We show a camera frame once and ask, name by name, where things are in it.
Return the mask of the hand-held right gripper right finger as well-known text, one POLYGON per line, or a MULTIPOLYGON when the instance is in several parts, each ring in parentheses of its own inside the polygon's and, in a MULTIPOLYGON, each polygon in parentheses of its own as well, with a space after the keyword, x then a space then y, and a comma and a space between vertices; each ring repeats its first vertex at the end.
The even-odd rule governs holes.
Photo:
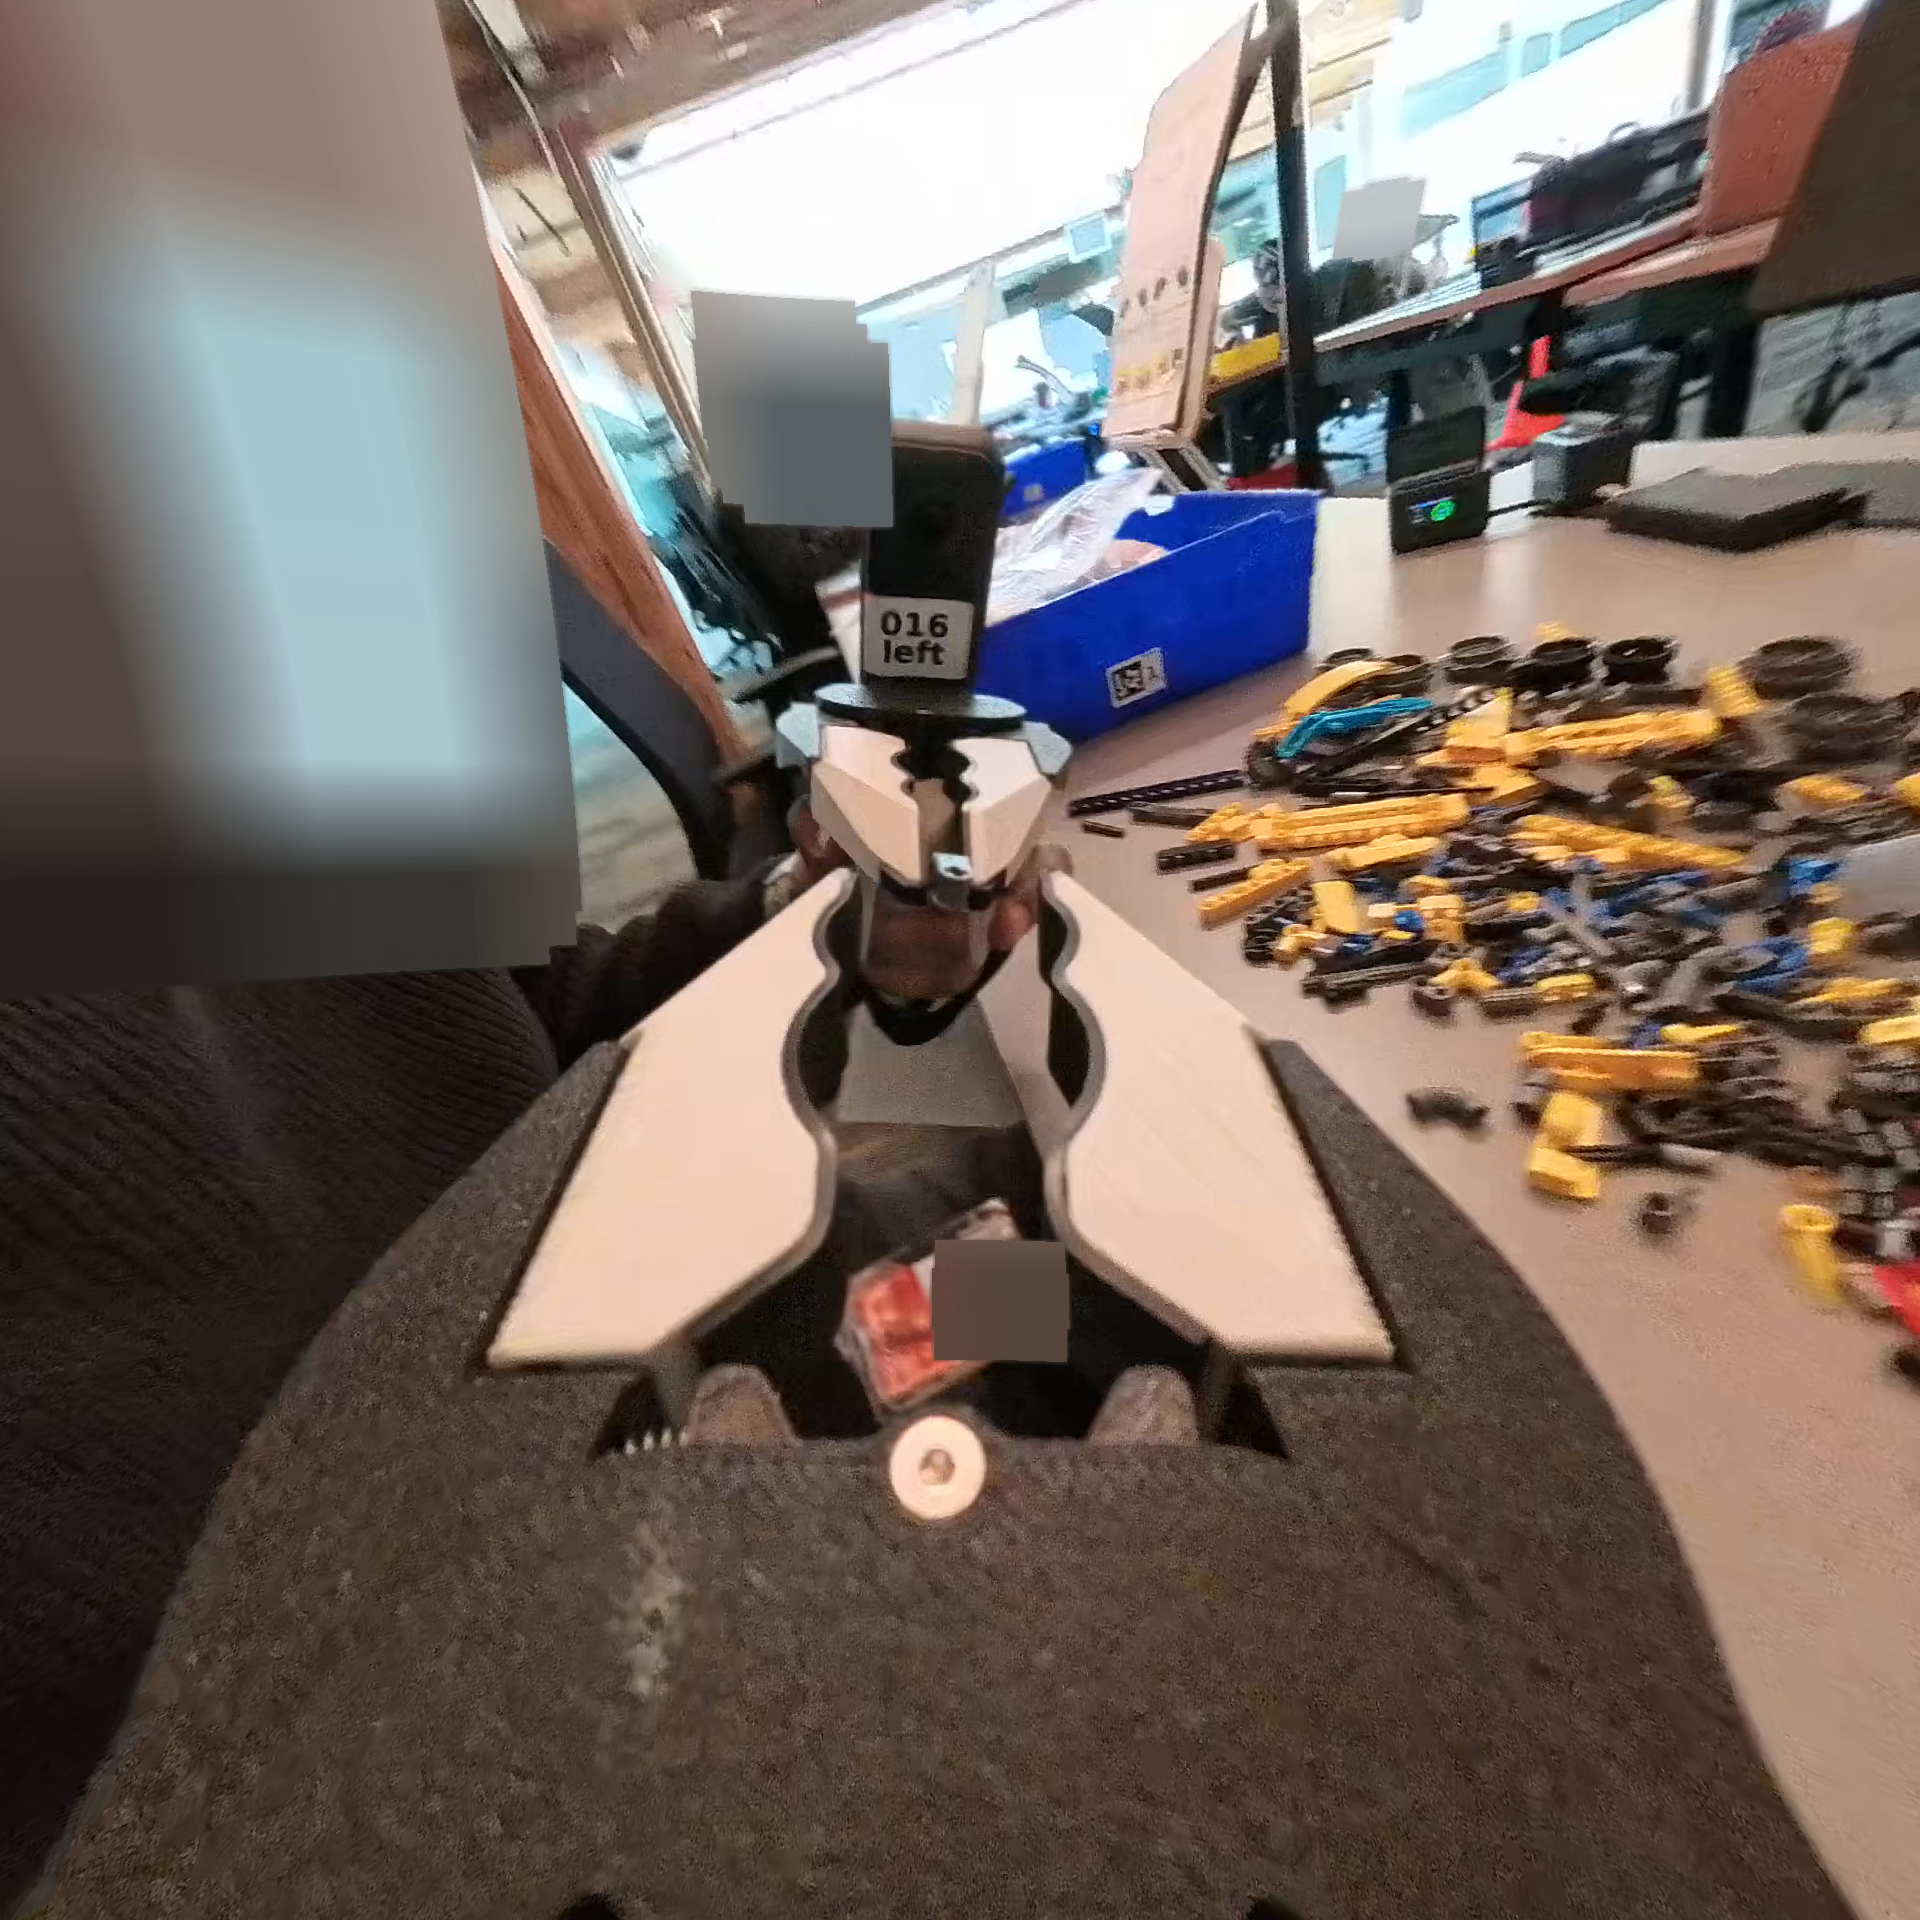
POLYGON ((1395 1338, 1266 1041, 1123 915, 1042 885, 1047 1218, 1070 1254, 1237 1361, 1376 1364, 1395 1338))

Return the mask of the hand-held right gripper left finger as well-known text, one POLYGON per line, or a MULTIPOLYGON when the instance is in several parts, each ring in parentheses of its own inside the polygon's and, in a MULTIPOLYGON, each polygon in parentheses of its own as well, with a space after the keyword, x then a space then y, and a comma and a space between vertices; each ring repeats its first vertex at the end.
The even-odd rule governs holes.
POLYGON ((835 871, 622 1043, 489 1370, 689 1373, 703 1334, 818 1251, 835 1148, 800 1044, 833 1012, 829 933, 855 900, 835 871))

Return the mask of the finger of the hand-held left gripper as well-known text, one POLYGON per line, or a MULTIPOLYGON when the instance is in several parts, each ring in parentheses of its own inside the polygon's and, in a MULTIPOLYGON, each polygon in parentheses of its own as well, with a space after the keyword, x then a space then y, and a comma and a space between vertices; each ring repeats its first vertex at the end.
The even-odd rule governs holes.
POLYGON ((823 729, 810 771, 813 818, 873 881, 927 890, 944 841, 944 783, 912 774, 909 741, 878 729, 823 729))
POLYGON ((944 745, 944 851, 973 860, 975 885, 1010 883, 1040 829, 1049 778, 1022 734, 944 745))

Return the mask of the pile of toy building pieces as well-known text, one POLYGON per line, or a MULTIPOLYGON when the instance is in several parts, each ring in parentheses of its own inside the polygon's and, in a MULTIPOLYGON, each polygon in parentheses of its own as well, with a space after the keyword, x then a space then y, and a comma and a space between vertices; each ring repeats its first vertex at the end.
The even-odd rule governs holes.
POLYGON ((1203 927, 1328 1010, 1520 1023, 1527 1186, 1673 1238, 1720 1161, 1795 1185, 1792 1281, 1915 1380, 1915 686, 1834 635, 1685 677, 1669 635, 1351 650, 1237 769, 1075 796, 1159 833, 1203 927))

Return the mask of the person's left forearm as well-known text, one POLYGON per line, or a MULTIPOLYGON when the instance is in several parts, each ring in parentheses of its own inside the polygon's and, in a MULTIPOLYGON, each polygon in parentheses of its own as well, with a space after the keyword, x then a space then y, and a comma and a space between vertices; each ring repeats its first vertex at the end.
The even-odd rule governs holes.
POLYGON ((743 881, 689 881, 616 927, 584 922, 569 945, 543 965, 511 966, 509 979, 569 1067, 591 1047, 626 1038, 830 871, 792 853, 743 881))

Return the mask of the person's left hand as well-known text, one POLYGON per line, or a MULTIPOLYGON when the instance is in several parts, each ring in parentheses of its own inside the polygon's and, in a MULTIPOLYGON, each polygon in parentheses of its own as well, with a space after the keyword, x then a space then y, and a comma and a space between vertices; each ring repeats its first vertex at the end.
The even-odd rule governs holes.
MULTIPOLYGON (((803 897, 851 855, 797 801, 786 812, 792 853, 765 890, 767 916, 803 897)), ((895 1002, 947 1002, 973 988, 994 955, 1013 953, 1040 922, 1040 890, 1051 873, 1069 873, 1066 849, 1040 843, 1025 860, 1008 890, 985 915, 947 913, 935 906, 877 900, 864 946, 863 975, 895 1002)))

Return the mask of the clear plastic bags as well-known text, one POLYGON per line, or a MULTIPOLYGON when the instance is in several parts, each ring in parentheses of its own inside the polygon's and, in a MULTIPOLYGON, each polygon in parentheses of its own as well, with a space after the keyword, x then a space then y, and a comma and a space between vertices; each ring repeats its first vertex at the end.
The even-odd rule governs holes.
POLYGON ((1163 473, 1134 466, 1088 479, 1040 511, 999 527, 989 625, 1045 607, 1070 593, 1163 557, 1163 473))

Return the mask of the blue plastic bin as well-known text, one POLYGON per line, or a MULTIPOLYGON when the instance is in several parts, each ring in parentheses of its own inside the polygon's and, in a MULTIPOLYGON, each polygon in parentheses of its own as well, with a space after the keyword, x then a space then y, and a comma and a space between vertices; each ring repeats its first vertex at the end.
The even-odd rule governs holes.
POLYGON ((977 690, 1070 742, 1302 657, 1314 491, 1191 491, 1120 525, 1159 555, 990 627, 977 690))

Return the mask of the red badge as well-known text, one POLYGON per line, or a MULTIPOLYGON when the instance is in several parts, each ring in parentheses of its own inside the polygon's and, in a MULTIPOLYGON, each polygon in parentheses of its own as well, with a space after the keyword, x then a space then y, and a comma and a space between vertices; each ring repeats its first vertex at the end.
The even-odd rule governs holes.
POLYGON ((886 1257, 848 1281, 835 1348, 878 1415, 899 1412, 939 1390, 930 1313, 933 1254, 886 1257))

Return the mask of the black office chair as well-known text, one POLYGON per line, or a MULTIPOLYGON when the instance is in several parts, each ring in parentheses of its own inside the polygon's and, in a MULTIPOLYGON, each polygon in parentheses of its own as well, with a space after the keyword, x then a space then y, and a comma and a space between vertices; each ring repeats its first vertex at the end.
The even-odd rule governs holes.
POLYGON ((696 871, 736 878, 792 851, 798 779, 776 741, 727 745, 694 690, 619 628, 553 543, 544 563, 562 683, 664 788, 696 871))

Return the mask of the reddish wooden beam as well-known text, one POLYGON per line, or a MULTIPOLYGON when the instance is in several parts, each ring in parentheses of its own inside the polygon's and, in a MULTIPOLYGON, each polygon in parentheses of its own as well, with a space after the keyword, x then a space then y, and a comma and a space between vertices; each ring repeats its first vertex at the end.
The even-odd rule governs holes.
POLYGON ((669 590, 618 468, 565 381, 533 284, 499 241, 489 237, 488 252, 509 329, 543 533, 614 615, 631 650, 694 699, 721 754, 736 758, 746 741, 669 590))

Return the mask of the instruction booklet on stand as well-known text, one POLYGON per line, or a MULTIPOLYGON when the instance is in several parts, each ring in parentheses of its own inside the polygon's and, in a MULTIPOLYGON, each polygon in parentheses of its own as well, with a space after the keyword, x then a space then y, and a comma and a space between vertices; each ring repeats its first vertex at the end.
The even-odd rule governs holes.
POLYGON ((1111 329, 1102 439, 1145 450, 1194 433, 1209 378, 1222 249, 1209 221, 1253 91, 1253 12, 1155 101, 1134 169, 1111 329))

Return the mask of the black pole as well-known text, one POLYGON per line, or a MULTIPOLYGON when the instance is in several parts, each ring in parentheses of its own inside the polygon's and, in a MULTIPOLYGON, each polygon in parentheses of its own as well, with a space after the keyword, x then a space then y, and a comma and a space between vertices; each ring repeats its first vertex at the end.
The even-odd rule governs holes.
POLYGON ((1265 22, 1277 131, 1279 259, 1286 318, 1282 365, 1293 458, 1299 485, 1314 493, 1326 493, 1328 463, 1319 439, 1325 393, 1314 357, 1317 303, 1305 169, 1305 41, 1302 7, 1296 2, 1265 2, 1265 22))

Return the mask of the black power bank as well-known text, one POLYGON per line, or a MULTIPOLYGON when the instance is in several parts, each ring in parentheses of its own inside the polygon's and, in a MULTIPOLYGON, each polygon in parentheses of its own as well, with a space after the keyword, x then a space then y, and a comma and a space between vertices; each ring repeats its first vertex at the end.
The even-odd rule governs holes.
POLYGON ((1386 434, 1387 546, 1395 557, 1482 539, 1493 516, 1487 411, 1409 421, 1386 434))

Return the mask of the dark small box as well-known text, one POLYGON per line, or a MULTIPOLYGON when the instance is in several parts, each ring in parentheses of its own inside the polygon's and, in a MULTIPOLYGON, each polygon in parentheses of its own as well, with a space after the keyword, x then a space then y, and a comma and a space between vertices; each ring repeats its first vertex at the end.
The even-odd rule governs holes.
POLYGON ((1638 429, 1621 417, 1561 419, 1530 449, 1531 503, 1538 510, 1576 511, 1608 489, 1626 489, 1638 443, 1638 429))

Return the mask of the black flat case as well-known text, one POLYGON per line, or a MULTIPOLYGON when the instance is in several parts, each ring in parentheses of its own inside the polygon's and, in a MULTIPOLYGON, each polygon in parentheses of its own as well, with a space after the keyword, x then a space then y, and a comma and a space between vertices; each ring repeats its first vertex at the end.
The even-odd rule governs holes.
POLYGON ((1879 491, 1878 466, 1800 463, 1779 471, 1693 468, 1627 486, 1600 511, 1623 537, 1747 555, 1859 525, 1879 491))

